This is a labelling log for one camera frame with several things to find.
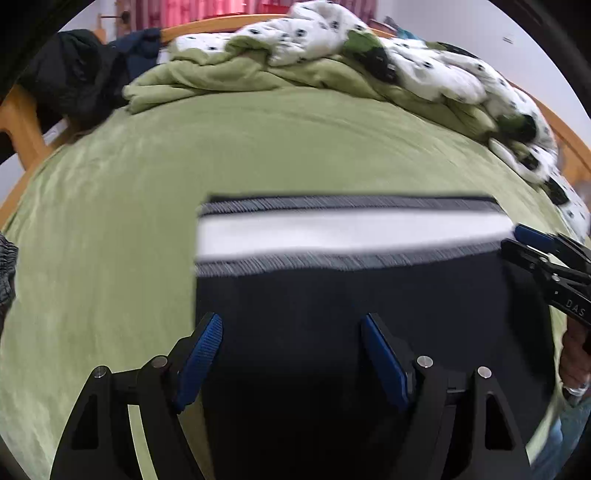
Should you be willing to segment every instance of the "wooden bed frame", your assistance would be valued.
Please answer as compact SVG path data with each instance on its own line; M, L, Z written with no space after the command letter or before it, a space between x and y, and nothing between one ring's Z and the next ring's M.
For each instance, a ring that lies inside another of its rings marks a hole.
M213 33L235 31L245 25L281 18L285 15L230 15L191 22L178 27L165 28L161 32L163 43L180 35L190 33ZM390 38L389 32L373 29L380 37ZM96 32L104 41L104 31ZM563 155L563 174L571 184L582 180L591 180L591 150L552 110L534 98L542 114L552 127ZM0 206L0 228L16 210L18 202L37 167L56 148L67 142L75 133L75 128L68 128L53 143L46 145L41 133L35 111L35 100L23 88L15 85L0 105L0 131L5 131L18 153L25 170L4 203Z

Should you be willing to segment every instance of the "dark clothing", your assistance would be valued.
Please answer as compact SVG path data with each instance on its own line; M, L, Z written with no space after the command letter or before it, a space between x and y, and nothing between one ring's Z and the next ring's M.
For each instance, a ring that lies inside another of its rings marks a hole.
M257 254L241 264L253 274L238 260L197 265L196 318L223 320L201 390L216 478L385 478L405 426L361 345L368 312L446 369L490 367L527 442L555 386L549 308L531 274L498 250L384 268L346 255L314 268Z
M18 248L0 233L0 333L2 333L4 319L14 299L17 255Z
M129 81L156 66L161 47L160 29L146 28L132 32L109 43L125 56Z
M39 102L86 129L125 104L121 90L129 75L121 52L89 30L71 30L49 39L19 83Z

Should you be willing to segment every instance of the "green blanket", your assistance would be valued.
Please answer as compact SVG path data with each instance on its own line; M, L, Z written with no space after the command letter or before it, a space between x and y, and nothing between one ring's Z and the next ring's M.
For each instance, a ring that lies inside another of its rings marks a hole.
M122 109L45 161L5 226L20 257L0 339L0 434L32 480L48 478L95 366L138 368L191 332L195 212L209 194L485 193L516 222L564 231L545 194L486 147L367 92L276 86ZM212 478L199 408L182 420ZM132 424L154 479L136 409Z
M255 48L254 41L248 40L248 47ZM440 102L430 102L398 85L377 80L351 58L335 55L287 67L270 67L265 50L240 53L246 47L234 46L213 58L196 48L173 53L171 61L157 65L125 87L129 111L138 113L162 103L213 92L250 92L297 85L389 101L478 141L487 140L497 131L495 121L481 106L445 97Z

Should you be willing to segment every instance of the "gray stripe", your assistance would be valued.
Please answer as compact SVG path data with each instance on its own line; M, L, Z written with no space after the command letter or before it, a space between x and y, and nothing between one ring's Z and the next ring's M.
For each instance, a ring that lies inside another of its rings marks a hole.
M435 210L475 210L479 212L503 212L493 200L399 197L393 195L346 195L265 197L248 200L224 200L205 203L200 216L215 213L263 212L266 210L308 210L338 208L418 208Z
M199 278L240 277L277 270L298 270L301 268L328 268L331 270L355 271L373 268L403 267L425 264L454 258L467 257L498 250L500 241L475 245L463 245L438 250L410 251L404 253L325 255L325 254L284 254L263 255L233 261L197 262Z
M17 265L18 248L0 233L0 332L3 316L14 299L14 275Z

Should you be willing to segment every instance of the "navy clothing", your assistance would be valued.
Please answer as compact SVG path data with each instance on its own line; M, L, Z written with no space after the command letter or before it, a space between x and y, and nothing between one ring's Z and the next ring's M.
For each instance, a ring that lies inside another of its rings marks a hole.
M146 28L109 43L125 56L129 81L156 66L160 50L160 29Z

